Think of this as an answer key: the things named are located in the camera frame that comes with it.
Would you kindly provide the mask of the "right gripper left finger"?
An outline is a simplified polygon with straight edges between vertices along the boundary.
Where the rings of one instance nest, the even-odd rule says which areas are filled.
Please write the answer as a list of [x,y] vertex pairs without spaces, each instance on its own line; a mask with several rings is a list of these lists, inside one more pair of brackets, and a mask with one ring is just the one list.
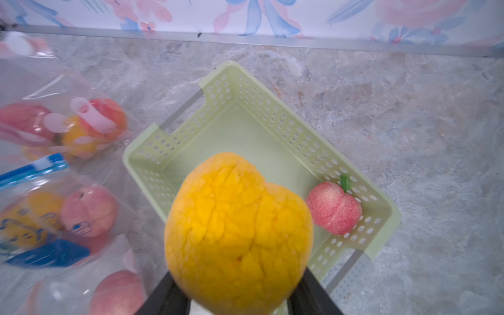
[[170,272],[162,278],[136,315],[188,315],[191,299],[178,287]]

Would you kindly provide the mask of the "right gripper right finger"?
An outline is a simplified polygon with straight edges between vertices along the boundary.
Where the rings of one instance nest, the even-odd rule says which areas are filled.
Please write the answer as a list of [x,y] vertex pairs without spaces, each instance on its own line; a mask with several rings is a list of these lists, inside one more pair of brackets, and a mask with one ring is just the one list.
[[287,299],[289,315],[343,315],[310,269]]

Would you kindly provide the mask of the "pink zipper clear bag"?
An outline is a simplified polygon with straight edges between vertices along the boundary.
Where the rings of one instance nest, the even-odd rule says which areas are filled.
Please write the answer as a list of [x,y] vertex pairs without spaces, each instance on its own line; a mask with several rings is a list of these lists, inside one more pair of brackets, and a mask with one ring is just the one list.
[[57,240],[6,264],[1,275],[2,314],[89,314],[93,293],[107,276],[129,270],[142,278],[123,234],[95,254],[82,245]]
[[[52,143],[30,147],[46,147],[52,154],[61,154],[68,161],[83,160],[67,154],[67,149],[62,145],[62,134],[66,131],[64,120],[76,115],[86,130],[85,123],[91,123],[91,110],[94,110],[90,100],[94,98],[110,98],[115,101],[61,62],[45,40],[31,38],[16,31],[2,35],[1,108],[22,103],[39,104],[52,111],[43,121],[46,128],[55,133]],[[125,144],[132,138],[138,122],[121,107],[127,115],[127,130],[111,143],[94,138],[98,142],[98,151],[93,157],[111,146]],[[1,139],[1,169],[13,169],[30,163],[22,153],[24,146]]]

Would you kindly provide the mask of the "yellow peach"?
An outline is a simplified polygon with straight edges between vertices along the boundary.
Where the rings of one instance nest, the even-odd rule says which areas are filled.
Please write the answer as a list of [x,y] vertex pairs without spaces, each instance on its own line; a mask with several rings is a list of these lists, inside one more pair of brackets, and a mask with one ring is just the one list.
[[214,314],[270,314],[299,284],[314,241],[304,200],[221,153],[183,182],[165,225],[180,289]]
[[66,131],[62,134],[62,145],[67,149],[67,154],[88,160],[98,151],[98,142],[89,136],[81,126],[78,116],[70,116],[64,120]]
[[22,147],[22,153],[24,157],[29,161],[39,160],[46,156],[52,155],[52,152],[46,147]]
[[1,241],[21,249],[46,244],[63,230],[60,211],[64,198],[52,192],[33,191],[1,212]]

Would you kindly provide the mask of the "blue zipper clear bag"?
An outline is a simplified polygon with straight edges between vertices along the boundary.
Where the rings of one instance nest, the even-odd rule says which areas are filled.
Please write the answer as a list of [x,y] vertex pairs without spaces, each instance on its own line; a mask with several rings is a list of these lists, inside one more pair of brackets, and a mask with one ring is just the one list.
[[127,231],[131,207],[73,171],[60,154],[1,175],[1,264],[63,269],[98,255]]

